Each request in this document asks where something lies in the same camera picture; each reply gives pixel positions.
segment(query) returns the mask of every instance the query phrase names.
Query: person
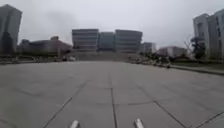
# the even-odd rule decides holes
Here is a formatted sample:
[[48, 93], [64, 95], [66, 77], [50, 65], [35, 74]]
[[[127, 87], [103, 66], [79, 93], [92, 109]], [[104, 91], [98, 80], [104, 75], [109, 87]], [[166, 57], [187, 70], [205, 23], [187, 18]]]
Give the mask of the person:
[[171, 63], [170, 63], [170, 57], [169, 56], [166, 57], [166, 61], [167, 61], [167, 68], [170, 68]]
[[159, 62], [158, 62], [158, 66], [161, 67], [162, 66], [162, 57], [159, 57]]

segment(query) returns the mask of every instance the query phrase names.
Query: building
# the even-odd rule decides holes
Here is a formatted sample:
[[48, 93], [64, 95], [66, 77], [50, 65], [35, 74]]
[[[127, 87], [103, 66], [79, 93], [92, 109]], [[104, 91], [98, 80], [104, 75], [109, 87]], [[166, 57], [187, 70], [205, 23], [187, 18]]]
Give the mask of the building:
[[207, 59], [224, 60], [224, 9], [194, 18], [195, 37], [204, 43]]
[[180, 57], [182, 55], [187, 56], [187, 49], [177, 47], [177, 46], [168, 46], [160, 48], [157, 53], [163, 56], [169, 56], [172, 58]]
[[78, 51], [97, 51], [99, 30], [98, 29], [73, 29], [73, 46]]
[[0, 52], [16, 52], [22, 12], [10, 5], [0, 7]]
[[136, 53], [142, 41], [142, 32], [132, 30], [115, 31], [115, 50], [117, 52]]
[[114, 32], [101, 32], [99, 35], [98, 50], [99, 51], [114, 51], [115, 48]]
[[155, 53], [156, 44], [151, 42], [144, 42], [141, 44], [139, 51], [143, 53]]
[[50, 40], [32, 42], [22, 40], [18, 49], [22, 53], [58, 53], [72, 51], [72, 46], [60, 41], [58, 37], [52, 37]]

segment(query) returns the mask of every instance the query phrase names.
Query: paved plaza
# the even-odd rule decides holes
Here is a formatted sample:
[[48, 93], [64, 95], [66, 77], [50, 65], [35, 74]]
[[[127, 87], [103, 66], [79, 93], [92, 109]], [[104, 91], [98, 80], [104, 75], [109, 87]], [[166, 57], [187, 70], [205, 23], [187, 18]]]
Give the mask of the paved plaza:
[[121, 62], [0, 66], [0, 128], [223, 128], [224, 77]]

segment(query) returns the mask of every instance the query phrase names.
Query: overcast sky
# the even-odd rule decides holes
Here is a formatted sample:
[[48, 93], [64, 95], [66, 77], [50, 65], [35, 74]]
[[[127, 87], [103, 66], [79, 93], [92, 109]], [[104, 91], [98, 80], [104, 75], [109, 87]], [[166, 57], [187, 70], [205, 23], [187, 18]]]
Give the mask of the overcast sky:
[[184, 46], [192, 19], [224, 8], [223, 0], [0, 0], [23, 11], [19, 40], [59, 36], [72, 43], [71, 29], [143, 31], [143, 41]]

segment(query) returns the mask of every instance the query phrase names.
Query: white building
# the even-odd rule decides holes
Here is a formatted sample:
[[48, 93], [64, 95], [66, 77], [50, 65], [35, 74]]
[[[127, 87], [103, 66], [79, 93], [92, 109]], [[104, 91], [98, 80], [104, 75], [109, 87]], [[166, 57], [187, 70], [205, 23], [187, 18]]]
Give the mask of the white building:
[[[0, 52], [15, 52], [18, 42], [22, 12], [10, 5], [0, 7]], [[6, 44], [2, 38], [8, 33], [12, 39], [12, 44]]]
[[156, 44], [152, 42], [144, 42], [141, 44], [139, 51], [143, 53], [155, 53]]
[[207, 59], [224, 59], [224, 10], [194, 18], [194, 33], [205, 44]]

